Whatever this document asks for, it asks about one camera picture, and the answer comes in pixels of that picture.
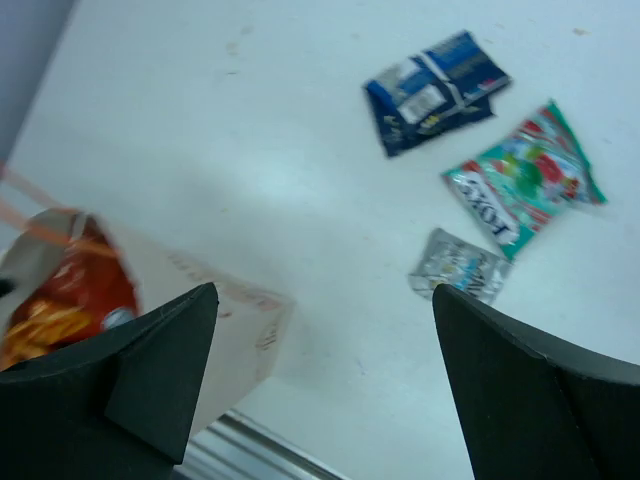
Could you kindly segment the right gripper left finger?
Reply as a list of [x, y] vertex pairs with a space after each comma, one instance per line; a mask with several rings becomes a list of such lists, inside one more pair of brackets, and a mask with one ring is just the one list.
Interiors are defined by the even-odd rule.
[[168, 479], [183, 461], [216, 325], [201, 284], [1, 374], [4, 479]]

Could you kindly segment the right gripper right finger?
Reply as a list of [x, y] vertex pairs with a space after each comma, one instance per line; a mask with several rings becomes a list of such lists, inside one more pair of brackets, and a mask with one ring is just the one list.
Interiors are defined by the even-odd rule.
[[447, 284], [432, 304], [477, 479], [636, 479], [639, 368]]

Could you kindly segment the orange Doritos chip bag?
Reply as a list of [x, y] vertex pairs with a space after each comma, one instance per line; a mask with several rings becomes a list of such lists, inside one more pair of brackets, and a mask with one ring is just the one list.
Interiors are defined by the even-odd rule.
[[25, 234], [1, 262], [1, 368], [50, 354], [139, 316], [136, 288], [99, 223], [63, 224], [99, 251]]

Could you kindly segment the small silver snack packet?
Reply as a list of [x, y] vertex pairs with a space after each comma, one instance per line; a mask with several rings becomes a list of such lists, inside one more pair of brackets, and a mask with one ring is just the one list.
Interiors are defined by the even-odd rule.
[[427, 300], [432, 299], [437, 286], [449, 284], [490, 305], [511, 268], [512, 264], [500, 256], [436, 228], [408, 281], [411, 289]]

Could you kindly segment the green Fox's candy bag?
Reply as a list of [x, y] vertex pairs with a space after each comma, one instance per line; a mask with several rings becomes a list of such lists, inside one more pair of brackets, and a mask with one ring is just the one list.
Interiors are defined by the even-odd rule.
[[509, 261], [574, 204], [607, 203], [591, 162], [553, 100], [442, 178]]

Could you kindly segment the blue snack packet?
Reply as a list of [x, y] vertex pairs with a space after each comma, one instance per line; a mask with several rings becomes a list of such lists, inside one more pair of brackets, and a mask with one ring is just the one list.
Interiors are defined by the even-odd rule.
[[490, 98], [511, 77], [460, 31], [396, 62], [364, 84], [379, 139], [394, 158], [493, 115]]

